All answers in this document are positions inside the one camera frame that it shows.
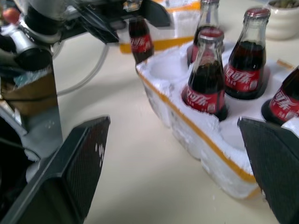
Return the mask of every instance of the white ceramic pot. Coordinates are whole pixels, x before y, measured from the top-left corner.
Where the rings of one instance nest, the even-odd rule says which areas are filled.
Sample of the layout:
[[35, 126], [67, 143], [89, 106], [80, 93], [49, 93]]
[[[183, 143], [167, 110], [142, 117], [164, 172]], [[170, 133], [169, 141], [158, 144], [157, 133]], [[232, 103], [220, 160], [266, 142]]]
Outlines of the white ceramic pot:
[[266, 38], [272, 40], [286, 40], [299, 32], [299, 7], [276, 8], [269, 4], [271, 16], [266, 29]]

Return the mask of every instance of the bottle neck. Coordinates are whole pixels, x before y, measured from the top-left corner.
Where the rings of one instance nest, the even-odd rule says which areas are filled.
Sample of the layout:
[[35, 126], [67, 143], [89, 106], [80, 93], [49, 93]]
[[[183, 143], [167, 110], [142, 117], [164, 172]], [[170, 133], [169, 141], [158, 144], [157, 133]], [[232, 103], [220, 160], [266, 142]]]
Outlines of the bottle neck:
[[196, 72], [200, 66], [205, 64], [219, 62], [219, 64], [222, 65], [222, 45], [222, 42], [216, 42], [212, 44], [200, 42], [200, 47], [193, 66], [193, 72]]
[[200, 13], [200, 19], [198, 23], [198, 28], [205, 26], [205, 25], [210, 25], [214, 27], [219, 26], [218, 22], [218, 6], [219, 4], [205, 4], [202, 5], [201, 8], [201, 13]]
[[267, 22], [267, 20], [245, 21], [238, 42], [254, 42], [265, 47], [265, 34]]

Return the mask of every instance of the white foam tray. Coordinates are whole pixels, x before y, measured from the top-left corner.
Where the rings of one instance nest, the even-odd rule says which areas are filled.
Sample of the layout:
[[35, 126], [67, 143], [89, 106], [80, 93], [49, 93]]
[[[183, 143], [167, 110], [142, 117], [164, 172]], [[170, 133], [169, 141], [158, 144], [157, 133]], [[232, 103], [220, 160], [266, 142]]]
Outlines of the white foam tray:
[[[250, 198], [259, 192], [241, 131], [237, 127], [240, 116], [263, 119], [261, 106], [274, 96], [291, 70], [267, 60], [270, 78], [265, 93], [256, 100], [236, 100], [226, 95], [229, 114], [219, 120], [210, 114], [186, 106], [181, 99], [191, 69], [187, 66], [186, 50], [192, 43], [168, 49], [137, 66], [152, 109], [176, 139], [196, 159], [214, 181], [230, 196]], [[224, 41], [223, 65], [234, 47], [234, 42]]]

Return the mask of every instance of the coca-cola bottle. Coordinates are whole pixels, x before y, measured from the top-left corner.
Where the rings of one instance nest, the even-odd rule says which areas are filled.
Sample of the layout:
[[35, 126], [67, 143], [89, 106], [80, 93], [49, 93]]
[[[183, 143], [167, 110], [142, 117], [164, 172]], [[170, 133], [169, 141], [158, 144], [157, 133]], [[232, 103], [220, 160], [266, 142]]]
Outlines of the coca-cola bottle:
[[265, 32], [270, 11], [250, 8], [244, 16], [244, 26], [225, 70], [225, 92], [236, 99], [256, 99], [267, 86]]
[[199, 49], [198, 34], [199, 32], [208, 27], [219, 27], [218, 23], [218, 7], [219, 0], [201, 0], [200, 1], [200, 18], [195, 31], [193, 45], [187, 50], [189, 55], [189, 64], [193, 63]]
[[282, 83], [272, 99], [262, 106], [266, 121], [282, 125], [289, 119], [299, 116], [299, 67]]
[[199, 32], [199, 51], [187, 89], [182, 93], [188, 106], [214, 114], [220, 121], [228, 115], [221, 58], [223, 38], [223, 31], [218, 28], [206, 28]]
[[150, 30], [141, 16], [129, 20], [129, 35], [131, 50], [136, 64], [154, 55], [154, 45], [150, 37]]

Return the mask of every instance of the beige table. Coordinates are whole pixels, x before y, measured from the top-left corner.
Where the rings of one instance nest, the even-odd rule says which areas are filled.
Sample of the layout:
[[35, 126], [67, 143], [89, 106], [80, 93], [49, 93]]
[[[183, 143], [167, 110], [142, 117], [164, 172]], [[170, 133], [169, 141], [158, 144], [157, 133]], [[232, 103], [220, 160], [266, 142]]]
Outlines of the beige table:
[[[237, 40], [249, 0], [221, 0], [226, 38]], [[58, 90], [90, 71], [103, 44], [83, 35], [55, 61]], [[299, 64], [299, 40], [267, 42], [268, 58]], [[104, 167], [86, 224], [276, 224], [261, 198], [236, 201], [223, 193], [153, 113], [131, 55], [110, 49], [93, 81], [59, 98], [64, 137], [76, 124], [109, 114]]]

